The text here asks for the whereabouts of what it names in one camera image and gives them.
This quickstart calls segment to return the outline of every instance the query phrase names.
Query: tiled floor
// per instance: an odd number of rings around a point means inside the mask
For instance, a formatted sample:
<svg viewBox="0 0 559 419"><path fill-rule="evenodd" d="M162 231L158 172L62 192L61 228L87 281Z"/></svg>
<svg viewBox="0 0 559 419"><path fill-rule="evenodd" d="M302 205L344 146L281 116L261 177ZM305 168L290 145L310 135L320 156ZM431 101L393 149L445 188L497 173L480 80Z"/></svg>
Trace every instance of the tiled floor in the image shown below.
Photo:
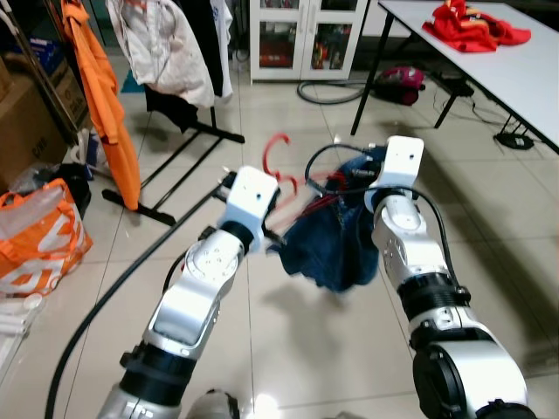
<svg viewBox="0 0 559 419"><path fill-rule="evenodd" d="M128 71L124 59L113 62L123 81ZM431 83L411 108L369 99L357 136L350 138L357 102L312 105L296 96L295 84L251 85L246 70L233 67L235 96L217 108L217 122L244 134L246 144L223 142L162 210L180 216L223 175L222 166L260 167L264 144L278 131L288 133L293 144L274 149L271 164L300 175L308 157L336 134L359 145L383 143L391 134L423 138L426 150L417 186L440 205L459 280L471 290L480 320L527 376L538 417L559 417L557 156L540 144L528 152L502 148L492 140L496 127L453 115L434 130L438 114ZM327 87L314 92L322 98L340 94ZM437 92L437 104L446 97ZM121 94L121 101L146 176L183 137L163 116L144 111L142 94ZM479 93L476 101L478 107L499 112ZM452 112L472 117L464 102L458 101ZM209 113L201 112L200 119L209 121ZM143 192L142 200L155 203L211 140L201 136ZM325 155L320 168L331 169L349 156ZM2 418L42 417L52 372L75 327L128 264L166 230L104 201L100 192L107 186L99 178L92 183L85 224L94 246L48 299L17 353L0 388ZM309 197L304 190L272 223L285 229L280 220ZM420 208L436 237L434 217L423 204ZM223 209L215 201L198 212L100 313L66 368L57 419L96 417L122 375L122 352L141 338L172 261ZM252 419L325 419L342 411L365 419L419 418L408 337L407 320L383 269L371 285L336 299L304 278L289 278L277 258L251 255L224 301L183 404L189 406L208 388L224 388L239 398L244 417Z"/></svg>

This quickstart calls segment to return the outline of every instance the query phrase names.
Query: white table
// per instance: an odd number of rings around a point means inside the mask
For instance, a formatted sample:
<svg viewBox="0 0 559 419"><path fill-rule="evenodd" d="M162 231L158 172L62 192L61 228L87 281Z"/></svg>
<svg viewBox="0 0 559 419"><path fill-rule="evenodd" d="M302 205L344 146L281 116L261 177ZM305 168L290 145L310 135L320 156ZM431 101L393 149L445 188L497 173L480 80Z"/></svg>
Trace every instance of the white table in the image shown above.
<svg viewBox="0 0 559 419"><path fill-rule="evenodd" d="M351 129L355 134L394 19L457 66L489 98L559 153L559 33L503 3L469 3L513 27L530 29L523 45L496 52L458 52L421 26L442 2L380 0L387 16L379 49Z"/></svg>

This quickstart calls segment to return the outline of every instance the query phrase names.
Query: black hose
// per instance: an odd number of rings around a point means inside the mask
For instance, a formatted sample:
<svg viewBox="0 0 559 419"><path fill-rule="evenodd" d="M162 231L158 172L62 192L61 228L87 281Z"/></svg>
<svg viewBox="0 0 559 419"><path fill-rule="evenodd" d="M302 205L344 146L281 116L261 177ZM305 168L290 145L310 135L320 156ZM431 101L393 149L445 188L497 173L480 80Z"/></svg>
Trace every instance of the black hose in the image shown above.
<svg viewBox="0 0 559 419"><path fill-rule="evenodd" d="M352 100L359 99L365 91L365 83L367 80L328 80L328 81L301 81L297 86L297 94L303 100L307 102L315 103L316 105L339 105L341 103L348 103ZM334 86L334 87L350 87L350 86L362 86L362 89L355 91L355 93L349 96L342 97L339 99L317 99L314 96L309 96L303 89L308 86Z"/></svg>
<svg viewBox="0 0 559 419"><path fill-rule="evenodd" d="M147 258L149 258L154 251L156 251L163 243L167 241L169 237L175 233L197 210L202 207L210 198L212 198L216 192L221 188L221 186L226 182L229 181L229 176L234 176L233 172L228 174L223 181L221 181L214 189L208 192L205 196L203 196L200 201L198 201L189 211L184 214L179 220L170 227L167 231L165 231L151 246L149 246L125 271L119 278L114 282L113 285L108 289L107 292L100 298L100 300L93 306L91 311L87 314L87 316L82 320L79 324L78 328L74 332L72 338L66 345L62 356L60 357L59 364L56 366L56 370L54 371L54 376L51 380L51 386L49 388L49 395L46 399L46 408L45 408L45 419L52 419L54 416L54 406L56 403L56 396L59 391L60 380L62 379L62 374L64 373L64 369L66 367L66 363L70 359L70 355L72 354L73 349L75 348L76 344L79 341L81 335L87 330L95 316L99 313L101 308L113 297L114 293L118 291L118 289L124 284L124 282L134 273L138 267L143 264Z"/></svg>
<svg viewBox="0 0 559 419"><path fill-rule="evenodd" d="M171 278L173 278L173 273L175 273L176 267L178 266L178 264L181 263L181 261L186 256L187 251L188 251L188 249L186 251L184 251L183 253L181 253L179 255L179 257L175 259L175 262L173 262L173 264L171 265L171 268L169 269L169 272L167 272L167 277L165 278L165 282L163 283L163 292L162 292L163 294L169 289L169 284L171 282Z"/></svg>

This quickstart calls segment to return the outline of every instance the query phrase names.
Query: red cloth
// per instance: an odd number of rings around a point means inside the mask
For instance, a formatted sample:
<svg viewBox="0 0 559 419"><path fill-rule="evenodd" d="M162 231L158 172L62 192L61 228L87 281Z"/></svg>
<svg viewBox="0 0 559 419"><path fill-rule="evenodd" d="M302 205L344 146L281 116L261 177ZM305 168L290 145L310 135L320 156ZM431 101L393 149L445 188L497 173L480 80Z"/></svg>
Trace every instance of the red cloth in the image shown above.
<svg viewBox="0 0 559 419"><path fill-rule="evenodd" d="M532 36L530 30L466 7L465 0L446 0L433 16L434 22L425 22L423 29L460 52L493 52L499 45L524 44Z"/></svg>

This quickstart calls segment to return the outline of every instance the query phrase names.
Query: hanging clothes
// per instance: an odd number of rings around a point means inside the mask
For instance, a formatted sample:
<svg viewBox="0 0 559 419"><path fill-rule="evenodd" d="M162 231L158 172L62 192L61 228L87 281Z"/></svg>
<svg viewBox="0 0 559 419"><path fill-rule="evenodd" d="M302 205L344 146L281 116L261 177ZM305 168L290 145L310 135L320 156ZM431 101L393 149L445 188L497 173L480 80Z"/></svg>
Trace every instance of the hanging clothes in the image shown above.
<svg viewBox="0 0 559 419"><path fill-rule="evenodd" d="M72 40L92 122L99 133L114 181L124 204L137 210L140 170L134 145L124 127L124 109L118 101L117 81L107 55L89 28L81 2L62 0L65 34Z"/></svg>
<svg viewBox="0 0 559 419"><path fill-rule="evenodd" d="M183 11L171 0L106 0L111 24L136 82L211 107L208 67Z"/></svg>
<svg viewBox="0 0 559 419"><path fill-rule="evenodd" d="M146 93L146 108L148 112L157 111L170 119L184 133L198 120L198 108L189 104L186 100L163 94L144 86Z"/></svg>
<svg viewBox="0 0 559 419"><path fill-rule="evenodd" d="M228 101L233 95L231 78L229 77L229 52L228 45L231 40L229 28L233 21L233 16L225 3L225 0L210 0L213 10L213 20L216 25L217 41L219 42L219 58L221 60L221 72L224 76L224 86L221 97Z"/></svg>
<svg viewBox="0 0 559 419"><path fill-rule="evenodd" d="M210 72L213 92L216 96L221 97L223 96L224 75L210 0L180 0L180 3Z"/></svg>

